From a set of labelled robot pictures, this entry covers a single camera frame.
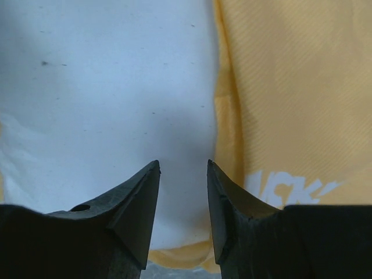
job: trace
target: yellow cloth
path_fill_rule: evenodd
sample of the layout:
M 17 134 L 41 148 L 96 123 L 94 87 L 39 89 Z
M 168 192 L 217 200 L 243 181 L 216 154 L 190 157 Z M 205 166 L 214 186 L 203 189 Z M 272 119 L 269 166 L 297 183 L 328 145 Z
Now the yellow cloth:
M 290 197 L 306 201 L 296 199 L 301 184 L 310 203 L 371 203 L 372 1 L 214 4 L 216 162 L 252 190 L 257 183 L 249 185 L 249 175 L 261 171 L 258 195 L 273 187 L 263 199 L 278 207 Z M 157 251 L 151 259 L 170 267 L 204 262 L 216 271 L 208 248 Z

